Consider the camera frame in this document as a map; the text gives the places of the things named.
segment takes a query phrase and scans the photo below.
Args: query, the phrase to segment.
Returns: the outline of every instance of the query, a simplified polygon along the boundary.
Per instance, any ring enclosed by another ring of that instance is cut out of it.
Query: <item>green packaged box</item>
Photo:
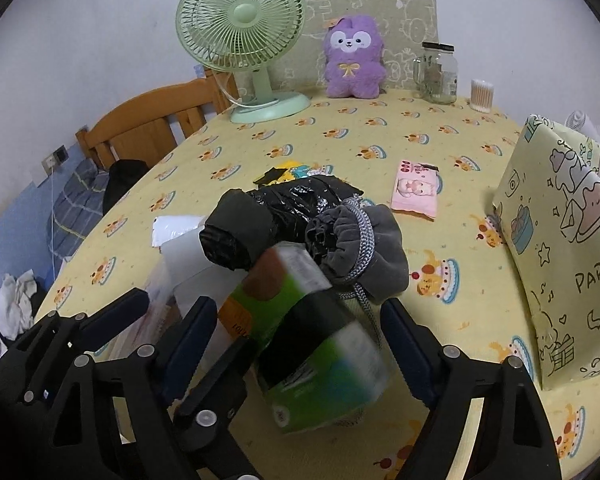
[[[219,319],[259,345],[258,382],[284,433],[339,420],[386,388],[378,346],[300,244],[267,250]]]

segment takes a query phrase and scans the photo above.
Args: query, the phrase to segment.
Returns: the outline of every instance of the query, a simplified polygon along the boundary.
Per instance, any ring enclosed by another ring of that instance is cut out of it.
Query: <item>purple plush toy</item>
[[[324,38],[328,97],[378,97],[386,76],[380,63],[383,47],[373,17],[359,14],[341,18]]]

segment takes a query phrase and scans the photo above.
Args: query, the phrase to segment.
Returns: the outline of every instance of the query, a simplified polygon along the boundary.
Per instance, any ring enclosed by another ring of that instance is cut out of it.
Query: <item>fan grille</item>
[[[304,0],[181,0],[180,42],[200,63],[254,70],[282,56],[302,31]]]

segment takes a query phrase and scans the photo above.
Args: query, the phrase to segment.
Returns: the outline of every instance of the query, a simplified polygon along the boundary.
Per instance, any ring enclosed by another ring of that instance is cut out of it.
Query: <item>plush toy face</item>
[[[328,33],[324,50],[328,60],[380,61],[382,37],[371,16],[346,16]]]

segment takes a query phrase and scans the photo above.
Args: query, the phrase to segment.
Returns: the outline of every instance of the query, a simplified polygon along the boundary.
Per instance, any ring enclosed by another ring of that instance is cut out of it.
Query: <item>yellow gift bag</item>
[[[542,388],[600,375],[600,145],[530,116],[493,205],[536,327]]]

